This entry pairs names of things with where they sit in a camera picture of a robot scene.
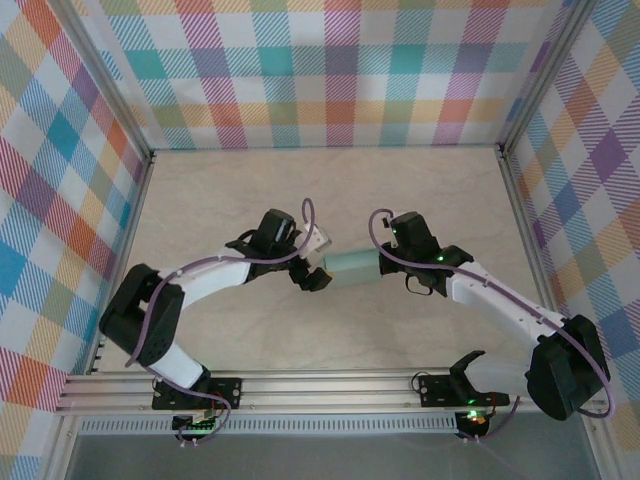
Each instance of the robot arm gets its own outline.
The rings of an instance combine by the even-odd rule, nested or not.
[[[581,315],[566,319],[544,309],[493,278],[459,247],[441,248],[424,218],[416,212],[385,219],[384,224],[391,228],[395,238],[394,242],[381,246],[385,252],[405,264],[453,268],[416,268],[380,253],[382,275],[402,272],[416,277],[423,286],[480,311],[499,328],[511,332],[530,359],[518,364],[483,351],[469,353],[450,368],[449,386],[459,402],[471,403],[480,393],[502,392],[530,397],[557,420],[565,420],[580,409],[603,384],[583,355],[551,325],[582,345],[610,378],[596,328],[590,320]]]
[[[180,313],[194,302],[219,290],[244,285],[274,271],[287,270],[291,280],[304,291],[326,287],[331,277],[320,268],[311,272],[312,265],[306,258],[330,245],[331,241],[317,225],[306,224],[304,228],[305,233],[296,230],[293,217],[271,209],[264,215],[258,229],[227,243],[216,257],[279,259],[298,251],[301,239],[311,229],[310,241],[295,257],[268,265],[232,260],[205,262],[173,276],[156,300],[138,363],[181,388],[203,393],[216,391],[216,386],[211,385],[209,370],[175,342]],[[156,287],[174,271],[158,271],[145,264],[134,266],[107,306],[100,320],[100,330],[129,355],[133,353],[140,337],[146,304]],[[187,398],[191,400],[186,405],[189,407],[195,408],[203,403],[201,398],[183,397],[183,401]]]

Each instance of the marble floor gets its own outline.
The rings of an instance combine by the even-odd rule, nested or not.
[[[305,196],[332,252],[371,246],[374,209],[416,210],[441,245],[459,245],[537,298],[490,148],[160,153],[129,264],[177,267],[211,255],[271,207],[300,220]],[[411,295],[399,275],[310,294],[270,274],[191,306],[177,340],[213,370],[448,367],[474,349],[522,358],[488,319]],[[100,370],[122,370],[125,360],[108,345]]]

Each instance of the beige floor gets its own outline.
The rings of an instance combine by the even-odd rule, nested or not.
[[[211,255],[270,207],[300,219],[305,196],[333,252],[371,245],[374,209],[417,210],[442,245],[459,245],[537,298],[489,148],[161,153],[130,265]],[[441,367],[474,349],[519,356],[488,319],[437,295],[411,295],[399,275],[309,294],[286,273],[271,274],[190,307],[177,339],[215,370]],[[125,359],[109,345],[100,369],[121,370]]]

